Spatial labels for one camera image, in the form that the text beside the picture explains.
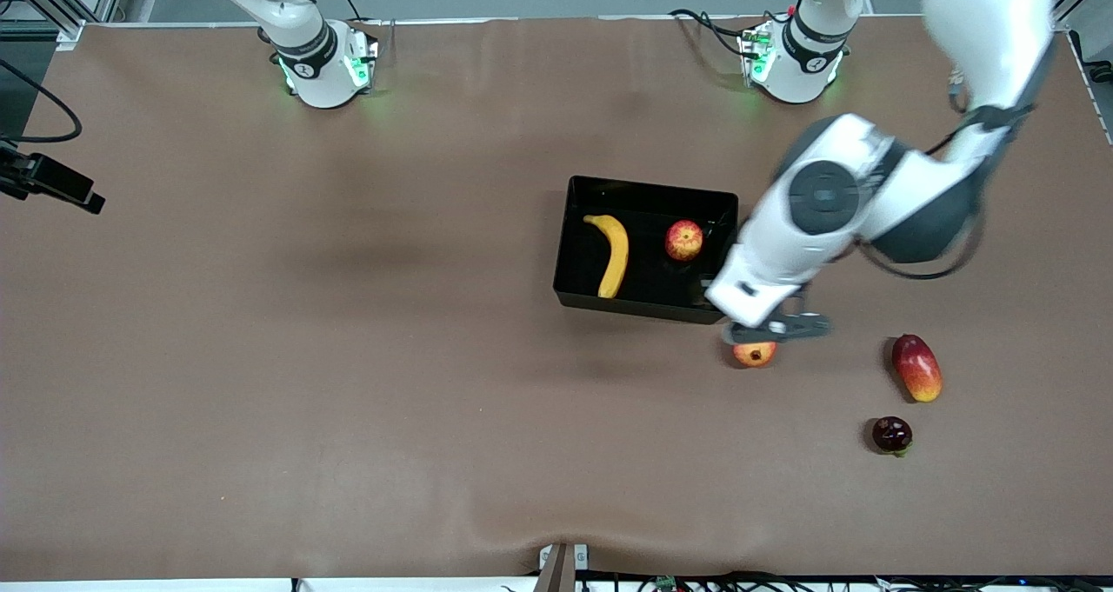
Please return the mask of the black plastic box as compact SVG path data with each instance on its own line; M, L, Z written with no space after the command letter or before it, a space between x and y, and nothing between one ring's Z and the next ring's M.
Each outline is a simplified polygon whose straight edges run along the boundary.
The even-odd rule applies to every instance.
M603 231L584 217L613 216L626 228L629 264L613 298L599 296L610 256ZM692 262L664 251L664 235L676 221L693 221L705 235ZM712 325L723 319L705 297L739 231L733 193L699 190L608 177L573 176L567 187L552 288L570 308Z

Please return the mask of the red yellow mango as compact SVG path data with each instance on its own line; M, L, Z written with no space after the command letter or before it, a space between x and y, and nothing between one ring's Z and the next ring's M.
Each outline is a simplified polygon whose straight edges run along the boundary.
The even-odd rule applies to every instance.
M893 342L890 363L915 402L934 402L943 391L939 363L920 337L905 334Z

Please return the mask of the brown table mat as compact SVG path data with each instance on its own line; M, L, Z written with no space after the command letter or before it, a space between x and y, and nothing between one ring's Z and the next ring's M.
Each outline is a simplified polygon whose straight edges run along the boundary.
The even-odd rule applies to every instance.
M808 124L951 132L917 18L823 101L743 90L674 19L401 24L318 111L252 29L92 27L48 148L106 197L0 197L0 579L1113 575L1113 149L1068 48L977 256L848 256L826 338L739 368L718 326L562 307L570 176L755 203ZM920 337L943 391L890 363ZM883 455L874 421L913 430Z

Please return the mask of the red apple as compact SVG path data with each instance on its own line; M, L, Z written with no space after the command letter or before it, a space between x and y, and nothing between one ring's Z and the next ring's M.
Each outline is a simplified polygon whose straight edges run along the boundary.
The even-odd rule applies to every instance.
M690 263L700 255L703 241L703 228L698 223L691 220L674 221L664 231L664 255L674 262Z

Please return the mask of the dark purple mangosteen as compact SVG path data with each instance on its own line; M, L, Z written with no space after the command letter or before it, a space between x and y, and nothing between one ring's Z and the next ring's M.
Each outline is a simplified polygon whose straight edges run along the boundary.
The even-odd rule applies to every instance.
M904 458L913 446L912 426L897 416L884 416L874 421L870 440L876 452Z

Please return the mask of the yellow banana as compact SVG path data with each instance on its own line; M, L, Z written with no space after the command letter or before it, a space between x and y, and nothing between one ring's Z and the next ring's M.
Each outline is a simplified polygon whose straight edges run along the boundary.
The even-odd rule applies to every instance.
M622 223L609 215L587 215L582 221L595 226L607 239L610 253L602 279L597 286L597 295L603 299L613 299L617 292L623 287L623 280L630 259L630 241Z

